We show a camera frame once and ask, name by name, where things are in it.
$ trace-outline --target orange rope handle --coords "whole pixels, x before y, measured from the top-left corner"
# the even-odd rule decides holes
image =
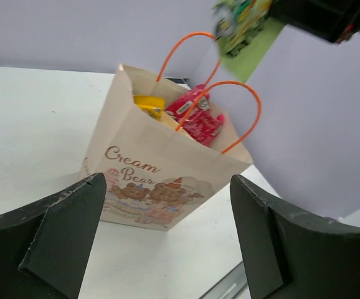
[[[226,148],[225,150],[222,151],[222,154],[225,154],[226,152],[228,152],[229,150],[231,150],[233,147],[235,147],[237,144],[239,144],[242,140],[244,140],[249,134],[251,134],[251,132],[253,131],[253,129],[255,129],[257,123],[259,122],[260,117],[262,116],[262,101],[260,100],[259,95],[257,94],[257,92],[250,87],[247,84],[238,82],[238,81],[221,81],[221,82],[217,82],[215,84],[212,84],[210,87],[208,87],[207,89],[205,89],[194,101],[194,103],[192,103],[191,107],[188,108],[186,114],[183,116],[183,118],[181,119],[181,121],[179,122],[179,125],[176,128],[176,131],[179,131],[180,128],[183,126],[183,124],[186,122],[186,120],[188,119],[188,116],[191,114],[191,111],[196,107],[196,105],[198,104],[199,100],[207,93],[209,92],[212,88],[214,88],[215,86],[219,86],[219,85],[225,85],[225,84],[234,84],[234,85],[240,85],[244,88],[246,88],[247,90],[250,91],[250,93],[255,97],[256,102],[257,102],[257,116],[255,121],[253,122],[252,126],[250,127],[250,129],[248,131],[245,132],[245,134],[243,134],[236,142],[234,142],[233,144],[231,144],[228,148]]]
[[[184,36],[181,40],[179,40],[177,42],[176,45],[174,45],[174,47],[172,48],[172,50],[170,51],[169,55],[166,57],[165,62],[163,63],[162,67],[161,67],[161,71],[159,72],[159,75],[156,77],[156,81],[159,82],[162,79],[163,76],[163,72],[165,71],[166,67],[168,66],[169,60],[172,57],[173,53],[178,49],[178,47],[186,40],[189,39],[190,37],[193,36],[208,36],[213,40],[216,40],[214,35],[211,33],[207,33],[207,32],[202,32],[202,31],[197,31],[197,32],[193,32],[190,34],[187,34],[186,36]],[[207,86],[209,84],[209,82],[212,80],[213,76],[216,74],[217,69],[219,68],[220,65],[220,60],[218,61],[218,63],[215,66],[215,69],[213,70],[213,72],[211,73],[211,75],[209,76],[209,78],[206,80],[205,82],[205,86]]]

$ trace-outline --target black object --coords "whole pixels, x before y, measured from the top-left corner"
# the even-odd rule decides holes
[[[269,15],[329,42],[360,31],[360,0],[274,0]]]
[[[106,188],[94,174],[0,215],[0,299],[78,298]]]
[[[252,299],[360,298],[360,228],[322,218],[242,176],[230,195]]]

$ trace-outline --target gray wall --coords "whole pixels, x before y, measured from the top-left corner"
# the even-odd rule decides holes
[[[213,47],[193,84],[216,59]],[[214,81],[226,78],[220,70]],[[245,144],[279,195],[324,216],[360,208],[360,36],[337,46],[286,27],[248,83],[263,115]],[[213,94],[244,132],[255,117],[253,98],[237,87]]]
[[[0,65],[114,72],[119,62],[158,71],[171,47],[211,30],[214,0],[0,0]],[[186,77],[211,40],[184,44],[168,75]]]

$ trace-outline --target tabletop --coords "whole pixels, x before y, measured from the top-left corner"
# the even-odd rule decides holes
[[[76,181],[112,78],[0,67],[0,214]],[[79,298],[196,299],[241,260],[226,186],[169,232],[101,222]]]

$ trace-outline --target beige paper bag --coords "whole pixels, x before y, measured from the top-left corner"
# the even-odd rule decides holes
[[[134,94],[166,100],[187,92],[147,70],[119,65],[88,146],[80,178],[101,172],[107,195],[101,220],[168,230],[252,164],[242,143],[221,154],[237,136],[228,114],[211,148],[145,114]]]

